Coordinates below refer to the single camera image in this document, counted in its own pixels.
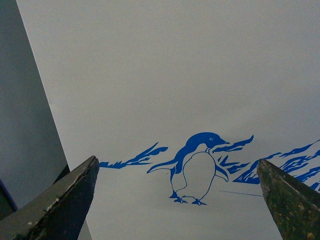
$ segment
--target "thin line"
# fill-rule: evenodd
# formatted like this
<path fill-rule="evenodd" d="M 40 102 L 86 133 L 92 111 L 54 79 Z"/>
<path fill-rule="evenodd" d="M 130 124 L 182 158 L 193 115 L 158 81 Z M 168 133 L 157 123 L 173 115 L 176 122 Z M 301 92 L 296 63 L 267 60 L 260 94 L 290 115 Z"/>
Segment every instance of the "thin line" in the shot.
<path fill-rule="evenodd" d="M 262 195 L 255 195 L 255 194 L 235 192 L 235 191 L 222 191 L 222 190 L 220 190 L 219 192 L 232 193 L 232 194 L 243 194 L 243 195 L 251 195 L 251 196 L 263 197 Z"/>

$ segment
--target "penguin belly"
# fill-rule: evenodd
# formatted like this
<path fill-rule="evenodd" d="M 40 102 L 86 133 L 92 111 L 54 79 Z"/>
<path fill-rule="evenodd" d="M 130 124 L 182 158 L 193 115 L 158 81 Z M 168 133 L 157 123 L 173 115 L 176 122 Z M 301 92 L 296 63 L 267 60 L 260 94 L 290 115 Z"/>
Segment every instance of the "penguin belly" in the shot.
<path fill-rule="evenodd" d="M 183 166 L 186 187 L 177 191 L 178 196 L 202 199 L 209 191 L 215 174 L 214 158 L 207 152 L 195 153 Z"/>

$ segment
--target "penguin foot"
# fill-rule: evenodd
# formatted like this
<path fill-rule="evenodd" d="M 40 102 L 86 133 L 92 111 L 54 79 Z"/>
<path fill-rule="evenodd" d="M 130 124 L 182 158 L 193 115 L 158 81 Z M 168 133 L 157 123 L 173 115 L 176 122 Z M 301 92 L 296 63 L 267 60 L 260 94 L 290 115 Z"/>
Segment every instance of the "penguin foot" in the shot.
<path fill-rule="evenodd" d="M 191 204 L 197 204 L 198 206 L 200 205 L 207 205 L 206 203 L 200 201 L 199 199 L 196 199 L 194 202 L 192 202 Z"/>
<path fill-rule="evenodd" d="M 175 191 L 173 191 L 172 195 L 169 197 L 170 199 L 177 199 L 179 198 L 177 193 Z"/>
<path fill-rule="evenodd" d="M 186 200 L 183 200 L 183 199 L 181 199 L 181 198 L 178 197 L 178 196 L 177 196 L 177 199 L 174 200 L 174 202 L 178 202 L 178 203 L 181 203 L 181 204 L 183 204 L 183 203 L 187 204 L 187 203 L 188 203 Z"/>

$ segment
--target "blue ice drawing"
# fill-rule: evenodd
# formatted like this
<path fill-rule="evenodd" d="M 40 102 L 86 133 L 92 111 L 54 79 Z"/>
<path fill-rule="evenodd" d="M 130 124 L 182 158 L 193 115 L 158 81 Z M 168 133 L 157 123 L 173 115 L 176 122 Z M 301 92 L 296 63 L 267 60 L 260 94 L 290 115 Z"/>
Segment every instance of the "blue ice drawing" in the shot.
<path fill-rule="evenodd" d="M 228 145 L 220 148 L 215 148 L 213 152 L 231 152 L 241 150 L 242 147 L 250 143 L 253 136 L 241 142 L 234 143 L 221 139 L 221 137 L 213 132 L 201 132 L 191 136 L 184 147 L 182 147 L 174 159 L 156 164 L 152 166 L 148 173 L 157 170 L 170 171 L 170 183 L 172 188 L 172 195 L 169 198 L 175 199 L 174 202 L 188 203 L 185 199 L 193 199 L 192 204 L 207 205 L 203 202 L 203 198 L 209 192 L 215 176 L 229 181 L 229 174 L 237 172 L 244 168 L 246 164 L 239 164 L 239 162 L 227 163 L 228 156 L 223 160 L 221 157 L 215 160 L 211 155 L 211 150 L 216 146 Z M 206 150 L 197 150 L 200 145 L 205 145 Z"/>
<path fill-rule="evenodd" d="M 318 156 L 320 156 L 320 140 L 286 153 L 278 152 L 268 157 L 263 157 L 263 159 L 272 162 L 312 189 L 320 191 L 320 179 L 319 177 L 316 178 L 316 174 L 320 172 Z M 233 182 L 259 184 L 260 180 L 257 174 L 258 161 L 256 160 L 249 165 L 249 169 L 233 180 Z"/>
<path fill-rule="evenodd" d="M 132 165 L 147 165 L 151 164 L 152 162 L 146 162 L 150 159 L 150 156 L 158 155 L 161 152 L 165 152 L 168 148 L 166 146 L 158 147 L 154 149 L 154 147 L 158 144 L 156 142 L 152 147 L 148 148 L 147 150 L 143 151 L 142 153 L 138 154 L 135 158 L 132 158 L 126 162 L 117 161 L 116 163 L 109 164 L 109 162 L 100 162 L 99 166 L 101 168 L 110 168 L 110 169 L 122 169 L 127 166 Z"/>

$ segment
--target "worn dark surface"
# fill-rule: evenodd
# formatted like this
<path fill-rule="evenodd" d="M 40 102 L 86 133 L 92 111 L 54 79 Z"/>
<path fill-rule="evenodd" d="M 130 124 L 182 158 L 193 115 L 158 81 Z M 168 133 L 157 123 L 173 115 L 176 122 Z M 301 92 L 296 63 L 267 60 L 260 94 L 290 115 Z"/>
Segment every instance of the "worn dark surface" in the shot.
<path fill-rule="evenodd" d="M 320 194 L 266 160 L 257 173 L 282 238 L 320 240 Z"/>
<path fill-rule="evenodd" d="M 16 211 L 16 206 L 0 179 L 0 221 Z"/>
<path fill-rule="evenodd" d="M 92 156 L 0 221 L 0 239 L 77 240 L 93 200 L 98 171 L 98 159 Z"/>

